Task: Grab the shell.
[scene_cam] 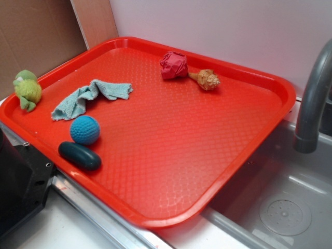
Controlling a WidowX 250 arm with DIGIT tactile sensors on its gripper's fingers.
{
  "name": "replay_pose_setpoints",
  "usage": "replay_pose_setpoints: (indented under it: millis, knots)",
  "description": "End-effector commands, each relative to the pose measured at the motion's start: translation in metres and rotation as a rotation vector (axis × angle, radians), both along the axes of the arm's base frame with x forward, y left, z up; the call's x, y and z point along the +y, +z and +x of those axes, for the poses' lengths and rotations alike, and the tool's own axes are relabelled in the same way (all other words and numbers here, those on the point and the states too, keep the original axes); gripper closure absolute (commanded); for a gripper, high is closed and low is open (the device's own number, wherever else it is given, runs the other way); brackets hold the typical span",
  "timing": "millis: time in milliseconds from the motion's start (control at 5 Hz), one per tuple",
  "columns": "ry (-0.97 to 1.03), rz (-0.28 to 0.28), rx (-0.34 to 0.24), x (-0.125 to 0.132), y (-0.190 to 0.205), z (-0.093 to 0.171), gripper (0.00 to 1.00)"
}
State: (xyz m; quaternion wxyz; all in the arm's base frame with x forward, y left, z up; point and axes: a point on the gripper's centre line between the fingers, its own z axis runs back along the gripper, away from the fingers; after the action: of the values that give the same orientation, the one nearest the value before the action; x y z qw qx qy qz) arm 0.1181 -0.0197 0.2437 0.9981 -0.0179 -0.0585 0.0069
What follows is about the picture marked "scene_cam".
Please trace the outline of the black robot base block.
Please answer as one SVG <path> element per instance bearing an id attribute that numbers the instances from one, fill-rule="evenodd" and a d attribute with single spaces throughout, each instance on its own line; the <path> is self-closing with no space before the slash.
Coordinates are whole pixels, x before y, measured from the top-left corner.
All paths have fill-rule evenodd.
<path id="1" fill-rule="evenodd" d="M 1 238 L 46 204 L 54 163 L 33 145 L 13 145 L 1 131 Z"/>

